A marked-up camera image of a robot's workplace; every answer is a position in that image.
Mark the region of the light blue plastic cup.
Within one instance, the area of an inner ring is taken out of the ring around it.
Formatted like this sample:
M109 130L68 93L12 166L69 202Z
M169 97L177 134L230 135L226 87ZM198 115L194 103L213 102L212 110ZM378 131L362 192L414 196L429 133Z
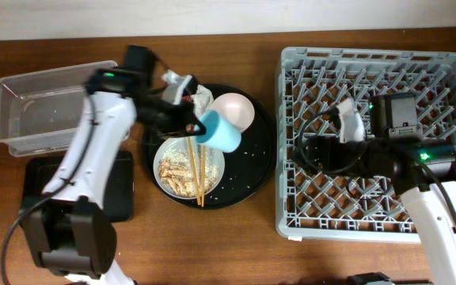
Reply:
M196 142L224 153L234 152L241 144L241 132L215 110L206 111L200 122L206 128L204 135L196 136Z

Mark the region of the pink bowl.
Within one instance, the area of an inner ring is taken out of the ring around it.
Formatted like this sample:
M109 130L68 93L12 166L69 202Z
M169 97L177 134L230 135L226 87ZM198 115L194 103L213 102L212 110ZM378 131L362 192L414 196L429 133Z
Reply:
M256 115L251 101L240 93L224 93L214 99L210 109L222 115L240 132L251 126Z

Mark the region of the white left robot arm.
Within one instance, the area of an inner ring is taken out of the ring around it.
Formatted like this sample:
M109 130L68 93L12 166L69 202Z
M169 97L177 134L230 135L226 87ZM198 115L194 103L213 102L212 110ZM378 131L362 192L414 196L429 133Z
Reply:
M20 211L0 253L9 283L10 239L22 228L38 268L72 283L133 284L115 260L116 230L104 213L105 188L121 139L139 121L166 138L202 135L202 112L211 91L192 75L167 70L152 89L151 68L99 69L85 84L83 114L65 157L41 196Z

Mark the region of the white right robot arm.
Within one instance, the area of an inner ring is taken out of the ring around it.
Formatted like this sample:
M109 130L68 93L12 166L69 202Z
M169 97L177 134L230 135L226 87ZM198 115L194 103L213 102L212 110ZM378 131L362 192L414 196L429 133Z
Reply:
M311 173L385 177L408 212L435 284L456 284L456 151L444 140L300 139L295 161Z

